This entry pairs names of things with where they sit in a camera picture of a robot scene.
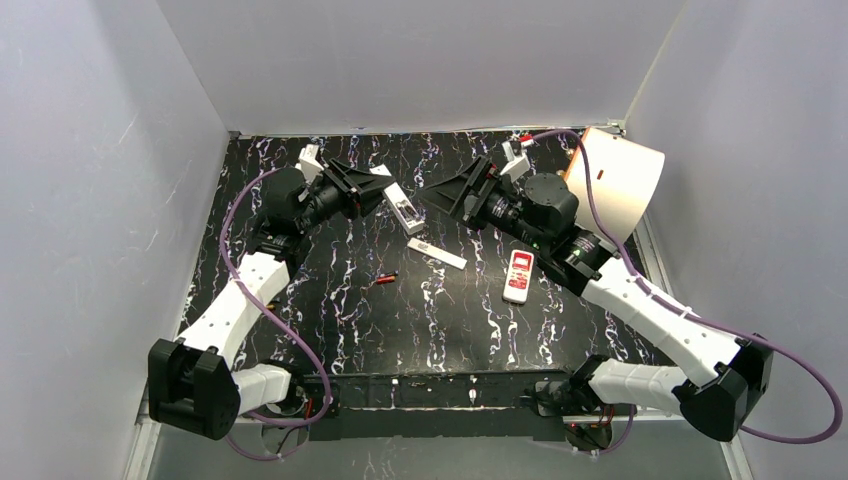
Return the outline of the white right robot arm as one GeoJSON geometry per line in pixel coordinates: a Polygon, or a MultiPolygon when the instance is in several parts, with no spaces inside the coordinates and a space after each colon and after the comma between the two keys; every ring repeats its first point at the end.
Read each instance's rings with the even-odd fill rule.
{"type": "Polygon", "coordinates": [[[679,415],[725,442],[763,396],[771,351],[690,321],[662,291],[647,293],[640,275],[577,225],[578,198],[559,176],[536,174],[516,187],[495,165],[477,159],[457,176],[427,186],[422,198],[464,226],[493,226],[522,241],[549,280],[613,314],[671,360],[663,367],[593,355],[569,379],[527,392],[527,403],[540,415],[646,406],[679,415]]]}

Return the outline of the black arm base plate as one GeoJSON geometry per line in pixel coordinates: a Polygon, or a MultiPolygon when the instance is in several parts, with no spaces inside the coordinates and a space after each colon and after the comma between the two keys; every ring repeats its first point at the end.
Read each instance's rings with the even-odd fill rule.
{"type": "Polygon", "coordinates": [[[529,437],[562,441],[579,425],[610,441],[625,404],[580,407],[559,393],[563,370],[340,374],[333,402],[310,428],[314,441],[388,438],[529,437]]]}

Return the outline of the white remote battery cover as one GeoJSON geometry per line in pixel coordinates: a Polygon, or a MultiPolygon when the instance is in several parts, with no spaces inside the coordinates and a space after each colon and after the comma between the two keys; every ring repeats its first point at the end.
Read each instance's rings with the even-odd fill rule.
{"type": "Polygon", "coordinates": [[[459,270],[463,270],[467,265],[467,260],[463,257],[449,253],[417,238],[411,238],[408,241],[407,247],[459,270]]]}

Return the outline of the long white remote control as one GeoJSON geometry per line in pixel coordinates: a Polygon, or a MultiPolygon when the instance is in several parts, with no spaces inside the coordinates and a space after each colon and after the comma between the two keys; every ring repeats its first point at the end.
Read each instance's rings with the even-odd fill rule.
{"type": "Polygon", "coordinates": [[[383,195],[407,235],[414,235],[423,230],[423,217],[398,183],[392,183],[386,187],[383,195]]]}

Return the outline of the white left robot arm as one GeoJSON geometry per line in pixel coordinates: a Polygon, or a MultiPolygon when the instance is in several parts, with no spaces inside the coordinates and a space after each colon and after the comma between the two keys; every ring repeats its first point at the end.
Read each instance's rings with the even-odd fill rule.
{"type": "Polygon", "coordinates": [[[233,264],[228,250],[231,216],[219,236],[228,283],[194,323],[173,340],[157,340],[148,353],[149,417],[220,440],[238,417],[297,399],[302,378],[279,362],[233,368],[241,343],[261,318],[276,323],[312,362],[323,384],[321,409],[327,411],[332,390],[322,361],[268,306],[304,263],[312,230],[336,214],[348,219],[368,215],[394,181],[390,174],[328,161],[313,176],[304,166],[286,167],[249,183],[239,196],[245,198],[260,186],[264,198],[239,264],[233,264]]]}

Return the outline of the red and white remote control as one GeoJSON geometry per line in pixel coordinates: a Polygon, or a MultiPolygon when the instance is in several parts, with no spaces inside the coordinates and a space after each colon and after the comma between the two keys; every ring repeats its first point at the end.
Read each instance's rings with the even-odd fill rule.
{"type": "Polygon", "coordinates": [[[512,304],[526,303],[531,284],[535,256],[524,250],[510,254],[502,298],[512,304]]]}

